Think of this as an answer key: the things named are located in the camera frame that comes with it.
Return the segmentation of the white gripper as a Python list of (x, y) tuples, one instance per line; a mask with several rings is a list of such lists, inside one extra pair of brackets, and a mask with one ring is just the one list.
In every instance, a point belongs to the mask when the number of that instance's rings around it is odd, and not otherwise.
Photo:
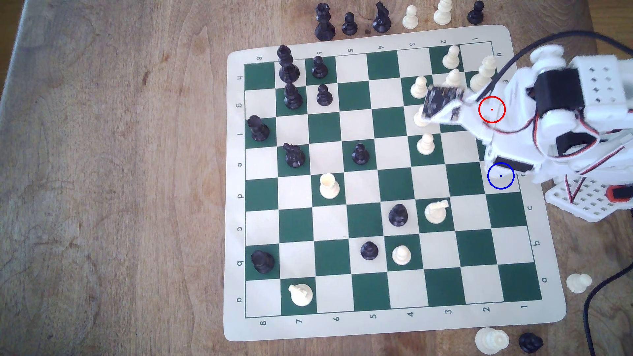
[(525, 173), (539, 166), (532, 138), (536, 102), (527, 94), (534, 82), (532, 69), (518, 69), (508, 84), (497, 84), (482, 101), (474, 101), (479, 93), (466, 90), (462, 125), (486, 146), (487, 168)]

